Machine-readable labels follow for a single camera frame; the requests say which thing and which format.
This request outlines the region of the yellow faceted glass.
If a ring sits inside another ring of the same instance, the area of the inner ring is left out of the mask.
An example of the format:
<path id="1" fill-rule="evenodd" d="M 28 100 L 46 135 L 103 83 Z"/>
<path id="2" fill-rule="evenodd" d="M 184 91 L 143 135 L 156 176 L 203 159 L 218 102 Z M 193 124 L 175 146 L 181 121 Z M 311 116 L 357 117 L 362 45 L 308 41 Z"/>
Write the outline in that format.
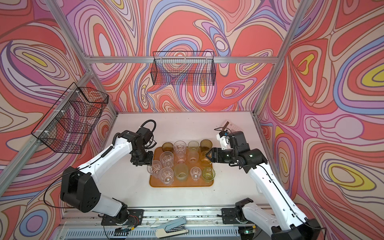
<path id="1" fill-rule="evenodd" d="M 206 154 L 209 151 L 202 151 L 200 154 L 200 162 L 203 168 L 211 167 L 212 162 L 207 158 Z"/>

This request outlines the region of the olive brown textured glass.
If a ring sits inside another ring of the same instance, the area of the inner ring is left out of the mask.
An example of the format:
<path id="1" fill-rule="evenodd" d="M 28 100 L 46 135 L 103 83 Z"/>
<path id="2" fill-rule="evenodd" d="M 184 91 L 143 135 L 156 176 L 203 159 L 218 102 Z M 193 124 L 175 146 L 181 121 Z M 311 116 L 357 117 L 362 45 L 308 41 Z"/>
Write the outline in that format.
<path id="1" fill-rule="evenodd" d="M 213 143 L 209 139 L 203 139 L 200 142 L 201 152 L 208 152 L 213 147 Z"/>

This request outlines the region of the pink textured glass front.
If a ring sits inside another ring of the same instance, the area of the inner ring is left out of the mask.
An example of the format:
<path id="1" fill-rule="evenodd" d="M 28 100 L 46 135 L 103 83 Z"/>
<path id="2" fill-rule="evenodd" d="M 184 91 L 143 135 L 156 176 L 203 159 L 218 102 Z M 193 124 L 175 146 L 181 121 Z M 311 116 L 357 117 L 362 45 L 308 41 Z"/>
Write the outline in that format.
<path id="1" fill-rule="evenodd" d="M 192 149 L 188 151 L 187 159 L 190 163 L 197 163 L 200 160 L 200 154 L 198 150 Z"/>

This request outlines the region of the bright green faceted glass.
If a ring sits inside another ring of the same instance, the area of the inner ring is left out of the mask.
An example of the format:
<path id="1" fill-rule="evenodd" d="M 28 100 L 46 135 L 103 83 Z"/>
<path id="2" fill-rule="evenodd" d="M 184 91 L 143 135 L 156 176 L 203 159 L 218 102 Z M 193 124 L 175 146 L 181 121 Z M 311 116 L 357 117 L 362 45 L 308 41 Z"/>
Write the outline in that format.
<path id="1" fill-rule="evenodd" d="M 203 177 L 203 180 L 206 182 L 206 183 L 210 183 L 214 180 L 214 178 L 216 177 L 216 172 L 213 168 L 211 167 L 206 167 L 203 169 L 202 171 L 202 177 Z"/>

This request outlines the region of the pale green textured glass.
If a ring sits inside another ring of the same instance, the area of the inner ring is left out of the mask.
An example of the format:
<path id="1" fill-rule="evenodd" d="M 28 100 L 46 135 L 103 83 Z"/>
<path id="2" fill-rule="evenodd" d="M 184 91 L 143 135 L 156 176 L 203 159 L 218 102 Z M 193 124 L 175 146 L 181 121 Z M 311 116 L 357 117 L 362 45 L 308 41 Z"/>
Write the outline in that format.
<path id="1" fill-rule="evenodd" d="M 200 143 L 197 141 L 190 141 L 188 143 L 188 149 L 190 151 L 198 151 L 200 149 Z"/>

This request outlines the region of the small clear glass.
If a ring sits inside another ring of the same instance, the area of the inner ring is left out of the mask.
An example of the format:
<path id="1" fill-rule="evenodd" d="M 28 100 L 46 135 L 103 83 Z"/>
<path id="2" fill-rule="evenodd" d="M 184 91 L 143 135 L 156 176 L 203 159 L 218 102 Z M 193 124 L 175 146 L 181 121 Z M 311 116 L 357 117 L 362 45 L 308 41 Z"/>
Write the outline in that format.
<path id="1" fill-rule="evenodd" d="M 202 170 L 199 167 L 192 167 L 190 175 L 193 181 L 198 181 L 202 175 Z"/>

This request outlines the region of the olive glass front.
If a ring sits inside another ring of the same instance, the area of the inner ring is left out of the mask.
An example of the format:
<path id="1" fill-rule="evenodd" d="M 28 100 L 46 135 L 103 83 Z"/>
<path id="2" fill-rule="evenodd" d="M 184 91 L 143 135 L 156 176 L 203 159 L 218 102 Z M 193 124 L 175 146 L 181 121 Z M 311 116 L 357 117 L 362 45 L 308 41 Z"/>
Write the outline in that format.
<path id="1" fill-rule="evenodd" d="M 174 145 L 171 142 L 166 142 L 162 145 L 162 151 L 163 152 L 173 152 L 174 151 Z"/>

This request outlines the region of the pink ribbed glass top row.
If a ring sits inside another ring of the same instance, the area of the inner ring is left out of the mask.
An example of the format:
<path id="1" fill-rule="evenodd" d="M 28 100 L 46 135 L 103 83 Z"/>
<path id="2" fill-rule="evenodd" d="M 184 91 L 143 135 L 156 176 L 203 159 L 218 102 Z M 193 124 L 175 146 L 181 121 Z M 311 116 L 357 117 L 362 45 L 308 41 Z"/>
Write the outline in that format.
<path id="1" fill-rule="evenodd" d="M 177 153 L 176 156 L 175 156 L 175 162 L 176 164 L 183 164 L 186 162 L 186 154 L 181 152 L 181 153 Z"/>

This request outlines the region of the clear faceted glass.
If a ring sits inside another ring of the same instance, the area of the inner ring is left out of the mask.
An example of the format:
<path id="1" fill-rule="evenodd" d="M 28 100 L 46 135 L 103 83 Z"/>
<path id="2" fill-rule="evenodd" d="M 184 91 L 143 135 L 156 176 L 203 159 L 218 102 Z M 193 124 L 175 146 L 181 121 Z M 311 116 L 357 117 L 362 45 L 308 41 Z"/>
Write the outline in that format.
<path id="1" fill-rule="evenodd" d="M 186 155 L 187 152 L 187 144 L 184 141 L 176 141 L 174 143 L 174 153 L 178 157 L 183 157 Z"/>

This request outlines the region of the pale green glass front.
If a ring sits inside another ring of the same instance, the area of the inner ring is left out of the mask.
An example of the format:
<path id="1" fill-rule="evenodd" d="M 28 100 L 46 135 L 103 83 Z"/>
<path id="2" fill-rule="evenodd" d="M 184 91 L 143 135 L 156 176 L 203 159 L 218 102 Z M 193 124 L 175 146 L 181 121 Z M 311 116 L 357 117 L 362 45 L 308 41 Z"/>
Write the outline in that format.
<path id="1" fill-rule="evenodd" d="M 184 163 L 177 164 L 174 166 L 174 174 L 177 180 L 185 182 L 189 175 L 189 168 Z"/>

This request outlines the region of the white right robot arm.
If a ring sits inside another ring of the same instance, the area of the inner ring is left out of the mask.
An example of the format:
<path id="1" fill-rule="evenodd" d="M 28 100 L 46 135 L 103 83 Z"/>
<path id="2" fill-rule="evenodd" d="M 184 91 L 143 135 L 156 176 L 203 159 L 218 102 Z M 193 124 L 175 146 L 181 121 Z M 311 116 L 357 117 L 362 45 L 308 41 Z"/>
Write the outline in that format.
<path id="1" fill-rule="evenodd" d="M 242 221 L 250 221 L 273 240 L 316 240 L 322 227 L 316 219 L 304 214 L 276 179 L 268 160 L 258 149 L 239 152 L 236 149 L 212 148 L 206 154 L 212 163 L 239 167 L 257 184 L 268 200 L 273 214 L 251 200 L 240 201 Z"/>

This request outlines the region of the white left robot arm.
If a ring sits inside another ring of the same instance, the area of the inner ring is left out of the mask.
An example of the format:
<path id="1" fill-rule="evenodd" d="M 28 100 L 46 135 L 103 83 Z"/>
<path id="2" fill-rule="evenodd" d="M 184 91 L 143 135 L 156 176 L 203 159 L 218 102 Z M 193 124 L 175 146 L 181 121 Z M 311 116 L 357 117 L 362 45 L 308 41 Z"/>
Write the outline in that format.
<path id="1" fill-rule="evenodd" d="M 144 127 L 137 132 L 116 133 L 112 144 L 96 157 L 77 168 L 64 170 L 60 199 L 83 213 L 96 212 L 113 218 L 119 225 L 123 224 L 129 217 L 127 205 L 102 194 L 97 183 L 126 155 L 131 155 L 131 163 L 136 167 L 150 166 L 154 153 L 149 151 L 148 143 L 153 137 L 153 131 Z"/>

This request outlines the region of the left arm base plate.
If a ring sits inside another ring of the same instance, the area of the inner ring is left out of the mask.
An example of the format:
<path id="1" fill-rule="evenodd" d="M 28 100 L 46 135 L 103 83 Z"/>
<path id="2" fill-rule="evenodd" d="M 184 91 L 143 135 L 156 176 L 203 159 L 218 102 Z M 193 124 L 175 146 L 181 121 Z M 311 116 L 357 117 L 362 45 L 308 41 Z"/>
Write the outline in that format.
<path id="1" fill-rule="evenodd" d="M 114 235 L 128 233 L 142 224 L 143 215 L 143 209 L 122 210 L 116 217 L 103 215 L 101 225 L 103 227 L 117 227 Z"/>

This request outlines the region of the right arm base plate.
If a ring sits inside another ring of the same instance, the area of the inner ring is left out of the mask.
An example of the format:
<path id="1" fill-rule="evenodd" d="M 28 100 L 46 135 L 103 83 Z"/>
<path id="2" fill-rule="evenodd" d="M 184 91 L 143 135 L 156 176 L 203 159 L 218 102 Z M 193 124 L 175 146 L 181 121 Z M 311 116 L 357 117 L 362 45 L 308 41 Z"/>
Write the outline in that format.
<path id="1" fill-rule="evenodd" d="M 221 213 L 217 216 L 222 219 L 223 224 L 225 225 L 254 224 L 254 222 L 247 220 L 241 210 L 237 207 L 222 208 Z"/>

